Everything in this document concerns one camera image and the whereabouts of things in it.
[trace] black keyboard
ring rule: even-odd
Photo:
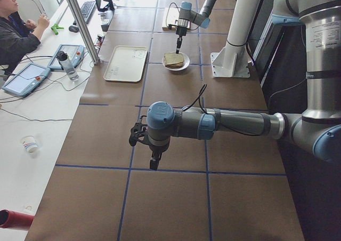
[[[81,6],[80,12],[82,13],[86,24],[88,24],[89,21],[91,20],[91,16],[94,12],[95,6],[96,6],[96,1],[86,1]]]

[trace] clear plastic bottle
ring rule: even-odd
[[[56,56],[60,66],[62,67],[62,69],[66,72],[66,74],[68,75],[68,77],[71,80],[77,80],[78,79],[78,74],[75,70],[75,68],[73,67],[67,53],[65,53],[64,51],[59,51],[57,53]]]

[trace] blue tablet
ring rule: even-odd
[[[84,56],[84,47],[82,45],[59,45],[52,59],[47,65],[47,67],[52,71],[64,71],[60,67],[59,62],[56,58],[59,51],[64,51],[64,53],[68,54],[68,57],[74,68],[76,68],[80,64]]]
[[[30,63],[1,88],[15,96],[28,96],[50,74],[49,68]]]

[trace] bread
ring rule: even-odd
[[[184,62],[182,53],[165,53],[165,66],[167,68],[181,68]]]

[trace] red cylinder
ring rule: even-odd
[[[13,212],[9,210],[0,211],[0,228],[29,230],[34,215]]]

